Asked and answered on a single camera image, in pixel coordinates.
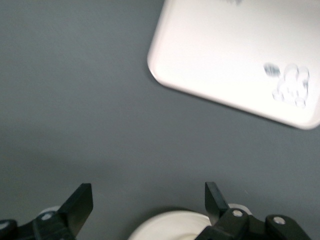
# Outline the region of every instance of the gray tabletop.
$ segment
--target gray tabletop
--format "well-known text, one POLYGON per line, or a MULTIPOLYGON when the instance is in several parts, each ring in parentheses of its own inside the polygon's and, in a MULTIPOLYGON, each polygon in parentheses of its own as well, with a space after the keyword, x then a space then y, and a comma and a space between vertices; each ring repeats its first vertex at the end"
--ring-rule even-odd
POLYGON ((20 224, 92 183, 79 240, 229 203, 320 236, 320 128, 299 130, 165 88, 146 56, 163 0, 0 1, 0 219, 20 224))

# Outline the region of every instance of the rabbit illustration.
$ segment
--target rabbit illustration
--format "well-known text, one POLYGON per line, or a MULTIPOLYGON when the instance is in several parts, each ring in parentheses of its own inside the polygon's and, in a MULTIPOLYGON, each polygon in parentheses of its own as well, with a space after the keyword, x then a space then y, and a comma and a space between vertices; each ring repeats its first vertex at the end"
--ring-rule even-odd
POLYGON ((289 64, 285 68, 276 90, 272 92, 273 98, 304 108, 308 97, 309 78, 308 68, 289 64))

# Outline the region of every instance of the white plastic part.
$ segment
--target white plastic part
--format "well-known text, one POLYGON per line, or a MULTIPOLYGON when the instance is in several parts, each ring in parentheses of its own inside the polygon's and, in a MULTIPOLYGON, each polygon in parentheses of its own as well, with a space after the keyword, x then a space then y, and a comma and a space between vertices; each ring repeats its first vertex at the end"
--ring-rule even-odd
POLYGON ((167 87, 320 124, 319 0, 166 0, 147 61, 167 87))
POLYGON ((192 211, 169 211, 140 225, 128 240, 194 240, 207 226, 209 218, 192 211))

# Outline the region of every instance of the screw head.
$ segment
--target screw head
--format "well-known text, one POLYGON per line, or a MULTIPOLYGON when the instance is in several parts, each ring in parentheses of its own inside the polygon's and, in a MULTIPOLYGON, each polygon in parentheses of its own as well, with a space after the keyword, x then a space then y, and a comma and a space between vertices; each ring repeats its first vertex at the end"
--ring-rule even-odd
POLYGON ((242 213, 242 211, 239 211, 239 210, 233 210, 232 214, 233 214, 233 216, 238 217, 238 218, 240 218, 244 215, 242 213))
POLYGON ((6 222, 4 222, 4 223, 1 223, 1 224, 0 224, 0 230, 5 229, 5 228, 8 227, 8 226, 9 226, 9 222, 8 222, 8 221, 6 221, 6 222))
POLYGON ((46 213, 41 217, 42 221, 48 220, 52 217, 52 213, 46 213))
POLYGON ((275 217, 273 218, 273 221, 274 221, 276 224, 280 224, 280 225, 286 224, 286 221, 285 221, 282 217, 279 217, 279 216, 275 216, 275 217))

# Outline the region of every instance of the white round object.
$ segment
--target white round object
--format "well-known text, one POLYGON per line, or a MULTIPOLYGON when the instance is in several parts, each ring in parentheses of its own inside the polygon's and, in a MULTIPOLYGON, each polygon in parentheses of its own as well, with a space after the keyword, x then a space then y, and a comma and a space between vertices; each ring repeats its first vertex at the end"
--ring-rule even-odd
POLYGON ((169 211, 140 225, 128 240, 194 240, 205 227, 207 216, 192 211, 169 211))

